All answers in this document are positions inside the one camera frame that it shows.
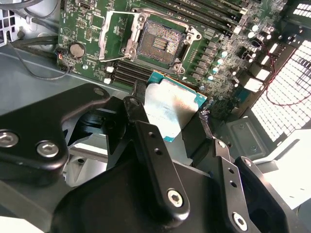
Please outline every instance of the silver screw head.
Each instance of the silver screw head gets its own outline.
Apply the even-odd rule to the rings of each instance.
[[[232,218],[235,222],[235,224],[242,230],[242,231],[247,231],[247,223],[245,222],[244,218],[239,215],[236,212],[233,212]]]
[[[218,141],[219,146],[221,146],[222,148],[225,148],[225,143],[222,141]]]
[[[59,149],[53,142],[41,142],[37,146],[37,152],[43,157],[52,158],[58,154]]]
[[[248,166],[252,166],[252,163],[251,163],[248,159],[244,159],[244,162],[245,162]]]
[[[177,191],[169,190],[167,196],[175,207],[181,207],[183,205],[183,198]]]
[[[8,148],[18,143],[18,136],[12,132],[0,132],[0,147]]]
[[[100,95],[100,96],[105,95],[105,93],[104,93],[101,89],[99,89],[99,88],[95,88],[95,89],[94,89],[94,92],[95,92],[97,95]]]

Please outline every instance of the cpu socket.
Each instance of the cpu socket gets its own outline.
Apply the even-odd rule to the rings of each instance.
[[[104,59],[105,34],[109,30],[110,20],[113,14],[133,15],[131,25],[131,36],[127,40],[126,47],[121,48],[122,58]],[[161,23],[150,19],[150,16],[161,18]],[[182,26],[184,31],[178,31],[163,22],[171,25]],[[186,70],[182,64],[195,40],[201,40],[202,35],[187,23],[167,17],[164,14],[149,8],[134,8],[131,12],[108,11],[106,22],[100,37],[100,56],[101,62],[118,59],[130,59],[133,62],[152,67],[154,69],[169,74],[184,74]]]

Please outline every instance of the metal grille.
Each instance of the metal grille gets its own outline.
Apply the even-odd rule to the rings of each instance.
[[[12,11],[0,10],[0,47],[6,45],[7,37],[14,41],[17,37],[15,14]]]
[[[279,104],[295,103],[311,92],[311,42],[304,41],[281,69],[268,89],[268,96]],[[266,91],[252,111],[273,141],[301,129],[311,117],[311,97],[292,106],[277,106],[267,100]]]
[[[311,5],[299,4],[297,8],[294,10],[293,14],[311,18]]]

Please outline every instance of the red wire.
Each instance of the red wire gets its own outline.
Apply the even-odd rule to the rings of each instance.
[[[267,98],[267,100],[268,100],[270,103],[272,103],[273,105],[280,106],[280,107],[292,106],[292,105],[299,104],[299,103],[301,103],[302,101],[306,100],[307,98],[311,97],[311,93],[309,93],[306,97],[304,97],[302,100],[299,100],[299,101],[296,102],[296,103],[285,103],[285,104],[275,103],[275,102],[273,102],[272,100],[270,100],[270,98],[268,97],[268,89],[269,89],[269,86],[270,86],[270,84],[272,83],[272,81],[276,78],[276,68],[275,68],[275,64],[274,64],[274,61],[273,61],[273,59],[272,59],[272,57],[271,57],[271,55],[270,55],[269,50],[268,50],[268,56],[269,56],[269,58],[270,58],[270,60],[271,60],[272,69],[273,69],[273,76],[272,76],[271,80],[269,81],[269,83],[268,83],[268,85],[267,85],[267,87],[266,87],[266,98]]]

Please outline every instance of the motherboard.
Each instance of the motherboard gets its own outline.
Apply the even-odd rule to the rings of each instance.
[[[154,70],[226,111],[286,0],[62,0],[60,60],[130,90]]]

